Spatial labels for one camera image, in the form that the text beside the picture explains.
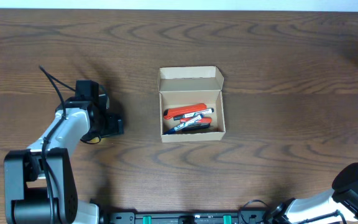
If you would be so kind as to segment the cardboard box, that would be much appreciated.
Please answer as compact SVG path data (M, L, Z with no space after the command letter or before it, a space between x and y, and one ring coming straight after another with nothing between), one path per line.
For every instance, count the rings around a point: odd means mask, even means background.
M216 66L165 67L157 78L160 100L160 135L162 142L218 141L226 133L222 88L224 77ZM169 109L205 104L213 112L205 114L211 118L208 128L177 131L167 134L169 129L180 124L174 118L165 119Z

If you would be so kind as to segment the red and black stapler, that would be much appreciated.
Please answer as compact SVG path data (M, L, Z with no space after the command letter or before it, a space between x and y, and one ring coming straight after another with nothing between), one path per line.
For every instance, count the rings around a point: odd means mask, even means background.
M182 132L187 131L196 131L200 129L208 129L211 126L212 119L209 117L201 118L199 121L196 121L189 126L182 129Z

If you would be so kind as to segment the yellow tape roll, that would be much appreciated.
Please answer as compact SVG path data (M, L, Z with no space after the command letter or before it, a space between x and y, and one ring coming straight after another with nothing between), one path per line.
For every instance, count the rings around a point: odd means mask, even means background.
M85 141L86 144L98 144L101 142L101 138L100 137L96 137L96 138L93 138L89 141Z

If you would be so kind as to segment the red utility knife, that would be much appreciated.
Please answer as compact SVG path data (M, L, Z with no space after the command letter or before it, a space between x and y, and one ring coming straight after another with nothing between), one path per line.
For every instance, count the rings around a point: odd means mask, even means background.
M199 104L190 105L190 106L182 106L182 107L178 107L178 108L170 108L170 109L167 109L164 111L163 118L171 119L175 116L205 110L206 108L207 108L207 106L204 103L199 103Z

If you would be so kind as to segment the blue whiteboard marker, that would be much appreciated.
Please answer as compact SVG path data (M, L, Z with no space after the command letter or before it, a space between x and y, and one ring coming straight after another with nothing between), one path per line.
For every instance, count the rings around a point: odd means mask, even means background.
M168 131L164 132L164 134L175 134L176 132L191 126L192 124L195 124L196 122L198 122L199 120L201 120L203 118L202 114L199 114L198 116L195 116L191 119L189 119L188 121L185 121L183 123L180 123L179 125L169 129Z

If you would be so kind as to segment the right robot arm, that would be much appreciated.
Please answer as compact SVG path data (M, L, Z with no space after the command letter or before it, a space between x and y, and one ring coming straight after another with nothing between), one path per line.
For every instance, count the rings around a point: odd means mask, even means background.
M266 218L272 223L358 222L358 162L343 169L331 189L281 203Z

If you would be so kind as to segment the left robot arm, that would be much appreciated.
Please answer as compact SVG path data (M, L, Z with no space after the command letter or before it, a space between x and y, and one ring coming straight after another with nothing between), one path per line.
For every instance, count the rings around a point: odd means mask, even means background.
M121 134L107 94L75 95L59 105L46 131L27 149L4 158L7 223L109 223L94 202L78 199L70 157L79 142Z

